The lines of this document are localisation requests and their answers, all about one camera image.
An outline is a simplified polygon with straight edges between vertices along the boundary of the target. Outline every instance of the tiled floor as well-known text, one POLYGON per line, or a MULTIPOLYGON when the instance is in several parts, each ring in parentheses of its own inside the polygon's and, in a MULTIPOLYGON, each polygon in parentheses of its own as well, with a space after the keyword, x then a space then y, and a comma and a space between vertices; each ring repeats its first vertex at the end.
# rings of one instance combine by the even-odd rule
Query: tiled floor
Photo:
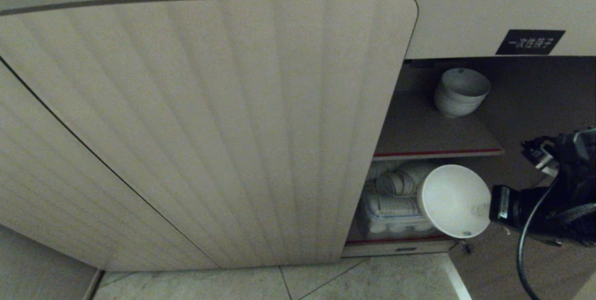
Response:
POLYGON ((346 258, 316 266, 106 273, 94 300, 470 300, 449 255, 346 258))

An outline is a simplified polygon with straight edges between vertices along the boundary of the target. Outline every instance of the tile grout line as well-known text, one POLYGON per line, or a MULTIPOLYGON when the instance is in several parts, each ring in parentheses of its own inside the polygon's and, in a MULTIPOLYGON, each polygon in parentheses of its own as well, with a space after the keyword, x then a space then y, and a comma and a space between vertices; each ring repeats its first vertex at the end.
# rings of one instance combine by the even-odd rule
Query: tile grout line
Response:
POLYGON ((321 289, 322 287, 324 287, 324 286, 325 286, 325 285, 327 285, 328 283, 331 283, 331 282, 332 282, 332 281, 334 281, 335 279, 337 279, 337 278, 341 277, 342 275, 344 275, 344 274, 348 273, 348 272, 349 272, 351 269, 355 268, 356 266, 359 266, 360 264, 362 264, 362 263, 366 262, 366 261, 367 261, 367 260, 369 260, 369 259, 370 259, 370 258, 366 258, 366 259, 364 259, 363 261, 361 261, 361 262, 358 262, 358 264, 355 264, 355 265, 354 265, 354 266, 352 266, 351 268, 348 268, 348 269, 347 269, 347 270, 345 270, 344 272, 342 272, 342 273, 340 273, 340 274, 336 275, 335 277, 333 277, 333 278, 329 279, 329 281, 328 281, 328 282, 326 282, 326 283, 324 283, 323 285, 320 285, 319 287, 317 287, 317 288, 313 289, 312 291, 308 292, 307 294, 304 294, 304 296, 302 296, 302 298, 300 298, 300 299, 298 299, 298 300, 302 300, 302 299, 306 298, 307 296, 309 296, 309 295, 311 295, 311 294, 315 293, 316 291, 318 291, 319 289, 321 289))
POLYGON ((281 266, 277 266, 279 268, 279 273, 281 274, 281 280, 284 281, 285 291, 288 292, 288 296, 290 300, 292 300, 292 294, 290 294, 290 289, 288 288, 288 284, 285 282, 284 272, 281 270, 281 266))
POLYGON ((135 274, 135 273, 136 273, 136 272, 131 272, 131 273, 129 273, 129 274, 127 274, 127 275, 125 275, 124 277, 121 277, 121 278, 118 278, 118 279, 116 279, 116 280, 110 281, 109 283, 107 283, 107 284, 105 284, 105 285, 101 285, 100 287, 98 287, 98 289, 100 289, 100 288, 102 288, 102 287, 106 287, 106 286, 108 286, 108 285, 111 285, 111 284, 113 284, 113 283, 115 283, 115 282, 117 282, 117 281, 121 281, 121 280, 122 280, 122 279, 124 279, 124 278, 128 278, 128 277, 130 277, 131 275, 133 275, 133 274, 135 274))

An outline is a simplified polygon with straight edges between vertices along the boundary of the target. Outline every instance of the cabinet door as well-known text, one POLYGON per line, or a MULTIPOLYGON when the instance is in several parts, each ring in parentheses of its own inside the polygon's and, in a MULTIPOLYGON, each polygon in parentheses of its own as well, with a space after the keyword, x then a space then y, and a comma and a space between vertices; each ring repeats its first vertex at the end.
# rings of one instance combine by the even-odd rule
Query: cabinet door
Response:
POLYGON ((104 270, 217 267, 0 65, 0 224, 104 270))
POLYGON ((414 0, 178 0, 0 18, 1 53, 221 266, 338 259, 414 0))

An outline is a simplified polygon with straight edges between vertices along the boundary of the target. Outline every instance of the open cabinet door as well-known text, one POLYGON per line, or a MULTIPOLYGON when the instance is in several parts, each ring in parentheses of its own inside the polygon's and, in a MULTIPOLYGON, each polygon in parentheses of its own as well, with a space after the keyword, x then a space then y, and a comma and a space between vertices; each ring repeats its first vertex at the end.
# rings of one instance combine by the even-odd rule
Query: open cabinet door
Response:
POLYGON ((0 54, 220 266, 339 259, 414 0, 170 0, 0 17, 0 54))
POLYGON ((217 268, 2 64, 0 224, 102 270, 217 268))

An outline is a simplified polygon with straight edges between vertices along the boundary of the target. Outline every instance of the black label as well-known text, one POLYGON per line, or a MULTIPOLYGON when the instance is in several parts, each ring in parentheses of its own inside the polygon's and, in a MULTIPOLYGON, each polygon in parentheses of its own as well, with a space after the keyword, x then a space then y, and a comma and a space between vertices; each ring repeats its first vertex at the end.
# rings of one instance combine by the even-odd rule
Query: black label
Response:
POLYGON ((564 35, 562 30, 509 30, 497 55, 547 55, 564 35))

